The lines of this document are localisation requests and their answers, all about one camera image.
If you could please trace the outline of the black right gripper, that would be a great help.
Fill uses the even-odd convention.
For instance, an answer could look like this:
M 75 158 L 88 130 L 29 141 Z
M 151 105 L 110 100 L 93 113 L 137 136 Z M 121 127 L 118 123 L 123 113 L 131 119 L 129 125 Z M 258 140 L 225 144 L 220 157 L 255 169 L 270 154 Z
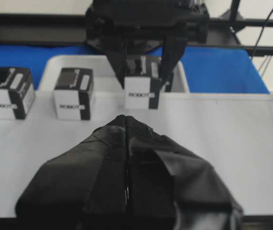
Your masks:
M 185 52 L 186 39 L 206 42 L 209 19 L 207 6 L 193 0 L 94 0 L 85 12 L 84 43 L 106 54 L 124 89 L 126 48 L 129 54 L 144 54 L 163 42 L 162 89 Z M 108 40 L 103 47 L 109 36 L 124 41 Z

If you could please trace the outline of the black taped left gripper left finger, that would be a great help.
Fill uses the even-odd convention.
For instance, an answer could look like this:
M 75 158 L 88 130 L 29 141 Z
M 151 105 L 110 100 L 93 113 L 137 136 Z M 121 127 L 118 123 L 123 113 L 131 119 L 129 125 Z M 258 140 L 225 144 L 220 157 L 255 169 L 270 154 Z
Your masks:
M 126 214 L 125 116 L 45 162 L 16 204 L 22 230 L 122 230 Z

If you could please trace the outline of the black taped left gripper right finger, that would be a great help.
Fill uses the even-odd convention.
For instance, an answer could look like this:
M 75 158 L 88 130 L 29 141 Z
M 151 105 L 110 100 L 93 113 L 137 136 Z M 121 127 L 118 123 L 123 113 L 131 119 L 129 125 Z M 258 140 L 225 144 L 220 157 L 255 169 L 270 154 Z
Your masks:
M 242 207 L 207 160 L 132 116 L 126 129 L 135 229 L 242 229 Z

